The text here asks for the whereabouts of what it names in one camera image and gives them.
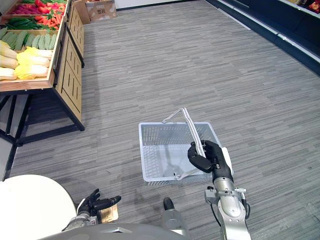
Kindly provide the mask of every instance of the carrot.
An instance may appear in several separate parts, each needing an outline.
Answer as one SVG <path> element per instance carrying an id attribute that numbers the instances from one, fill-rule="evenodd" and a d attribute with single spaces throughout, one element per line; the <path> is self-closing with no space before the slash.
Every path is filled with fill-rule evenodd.
<path id="1" fill-rule="evenodd" d="M 61 23 L 61 15 L 57 15 L 56 20 L 57 20 L 57 23 L 60 24 Z"/>
<path id="2" fill-rule="evenodd" d="M 47 25 L 48 24 L 48 19 L 45 17 L 45 18 L 43 18 L 43 24 L 44 25 Z"/>

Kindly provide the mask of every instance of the wall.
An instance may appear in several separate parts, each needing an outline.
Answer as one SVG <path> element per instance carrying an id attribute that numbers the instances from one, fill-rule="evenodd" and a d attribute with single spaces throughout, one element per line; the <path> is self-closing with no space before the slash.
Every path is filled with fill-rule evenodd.
<path id="1" fill-rule="evenodd" d="M 28 95 L 18 95 L 16 97 L 15 108 L 13 112 L 12 124 L 11 124 L 11 136 L 16 136 L 18 125 L 24 110 Z M 5 131 L 7 127 L 7 121 L 10 111 L 12 97 L 6 102 L 0 113 L 0 129 Z M 3 176 L 6 171 L 6 165 L 8 162 L 8 157 L 11 151 L 12 144 L 6 140 L 0 138 L 0 181 L 3 179 Z"/>
<path id="2" fill-rule="evenodd" d="M 5 14 L 14 2 L 14 0 L 0 0 L 0 12 Z"/>
<path id="3" fill-rule="evenodd" d="M 172 2 L 174 0 L 114 0 L 117 9 Z"/>
<path id="4" fill-rule="evenodd" d="M 14 3 L 14 0 L 0 0 L 0 12 L 2 14 L 4 14 L 6 11 L 8 11 L 8 9 L 10 8 L 10 6 Z M 18 128 L 18 124 L 20 121 L 20 117 L 22 114 L 22 110 L 23 107 L 25 106 L 26 103 L 26 97 L 17 97 L 17 101 L 16 101 L 16 106 L 17 106 L 17 110 L 14 113 L 14 118 L 12 120 L 12 125 L 11 125 L 11 134 L 16 134 L 17 132 L 17 128 Z M 7 120 L 8 120 L 8 114 L 9 114 L 9 109 L 10 109 L 10 104 L 11 104 L 11 98 L 8 100 L 8 102 L 6 103 L 6 105 L 3 107 L 3 109 L 1 110 L 0 113 L 0 128 L 2 130 L 6 129 L 7 126 Z M 0 138 L 0 181 L 3 179 L 4 175 L 5 175 L 5 170 L 6 170 L 6 165 L 8 162 L 8 157 L 11 151 L 11 147 L 12 144 L 7 142 L 6 140 Z"/>

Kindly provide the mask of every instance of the white plastic basket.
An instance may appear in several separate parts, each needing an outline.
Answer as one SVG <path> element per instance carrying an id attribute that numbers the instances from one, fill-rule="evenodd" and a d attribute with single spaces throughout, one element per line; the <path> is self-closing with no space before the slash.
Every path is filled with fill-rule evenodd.
<path id="1" fill-rule="evenodd" d="M 196 130 L 199 141 L 209 140 L 220 147 L 221 144 L 210 123 L 192 122 L 192 125 L 190 122 L 165 121 L 141 122 L 139 124 L 142 175 L 148 185 L 199 182 L 212 179 L 211 173 L 199 171 L 189 162 L 188 149 L 191 146 L 190 143 L 195 141 L 191 128 Z"/>

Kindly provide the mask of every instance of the vegetable display stand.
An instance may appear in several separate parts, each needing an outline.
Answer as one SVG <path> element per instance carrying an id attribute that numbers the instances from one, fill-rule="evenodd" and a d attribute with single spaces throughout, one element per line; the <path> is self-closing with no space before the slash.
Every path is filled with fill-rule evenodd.
<path id="1" fill-rule="evenodd" d="M 12 99 L 16 99 L 17 95 L 28 95 L 18 127 L 18 131 L 22 131 L 29 106 L 32 102 L 32 97 L 37 94 L 45 94 L 45 96 L 48 97 L 48 100 L 50 100 L 53 105 L 59 106 L 73 122 L 73 124 L 68 126 L 33 135 L 24 137 L 17 135 L 11 136 L 10 122 L 12 122 L 13 113 L 15 111 L 15 101 L 12 100 L 10 106 L 10 113 L 12 114 L 9 114 L 7 129 L 0 129 L 0 137 L 12 143 L 15 147 L 60 134 L 78 130 L 83 131 L 85 129 L 81 122 L 84 30 L 83 26 L 77 23 L 77 19 L 79 19 L 79 14 L 77 13 L 77 10 L 72 7 L 72 0 L 68 0 L 66 3 L 65 15 L 61 18 L 58 30 L 8 30 L 8 32 L 16 34 L 27 31 L 28 34 L 40 36 L 43 40 L 42 44 L 44 43 L 46 48 L 49 47 L 49 43 L 44 40 L 44 37 L 48 36 L 52 39 L 53 35 L 55 35 L 55 38 L 47 76 L 36 77 L 35 79 L 0 80 L 0 106 L 6 104 L 11 97 Z"/>

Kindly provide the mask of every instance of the cucumber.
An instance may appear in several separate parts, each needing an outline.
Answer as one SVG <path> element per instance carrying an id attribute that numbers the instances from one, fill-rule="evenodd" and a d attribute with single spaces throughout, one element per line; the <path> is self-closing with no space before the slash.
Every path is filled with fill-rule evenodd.
<path id="1" fill-rule="evenodd" d="M 25 37 L 27 36 L 27 31 L 22 31 L 16 38 L 15 48 L 14 50 L 20 51 L 22 49 L 22 44 L 24 43 Z"/>
<path id="2" fill-rule="evenodd" d="M 32 41 L 32 47 L 33 48 L 38 48 L 38 42 L 39 42 L 39 39 L 40 39 L 40 35 L 37 35 L 37 36 L 35 36 L 35 38 L 33 39 L 33 41 Z"/>
<path id="3" fill-rule="evenodd" d="M 25 36 L 25 38 L 24 38 L 24 40 L 23 40 L 23 45 L 26 45 L 27 40 L 28 40 L 28 38 L 29 38 L 29 35 L 30 35 L 30 33 L 27 33 L 27 34 L 26 34 L 26 36 Z"/>
<path id="4" fill-rule="evenodd" d="M 25 46 L 26 47 L 31 47 L 32 46 L 32 42 L 33 42 L 33 40 L 35 39 L 35 35 L 34 34 L 29 34 L 29 36 L 28 36 L 28 39 L 27 39 L 27 41 L 26 41 L 26 43 L 25 43 Z"/>
<path id="5" fill-rule="evenodd" d="M 9 31 L 6 35 L 4 35 L 4 37 L 1 39 L 2 41 L 8 43 L 8 38 L 10 38 L 11 35 L 13 35 L 14 33 L 12 31 Z"/>
<path id="6" fill-rule="evenodd" d="M 45 36 L 44 36 L 44 48 L 46 50 L 49 50 L 49 45 L 50 45 L 50 34 L 47 33 Z"/>
<path id="7" fill-rule="evenodd" d="M 38 42 L 38 49 L 40 50 L 46 50 L 46 47 L 45 47 L 45 36 L 41 36 L 39 38 L 39 42 Z"/>
<path id="8" fill-rule="evenodd" d="M 2 29 L 0 30 L 0 40 L 4 37 L 4 35 L 6 35 L 7 31 L 8 31 L 8 28 L 7 28 L 7 27 L 2 28 Z"/>
<path id="9" fill-rule="evenodd" d="M 49 50 L 53 50 L 55 48 L 56 39 L 57 39 L 57 34 L 53 34 L 49 44 Z"/>
<path id="10" fill-rule="evenodd" d="M 16 48 L 16 42 L 17 42 L 17 34 L 12 34 L 9 38 L 8 38 L 8 44 L 10 46 L 11 49 L 15 49 Z"/>

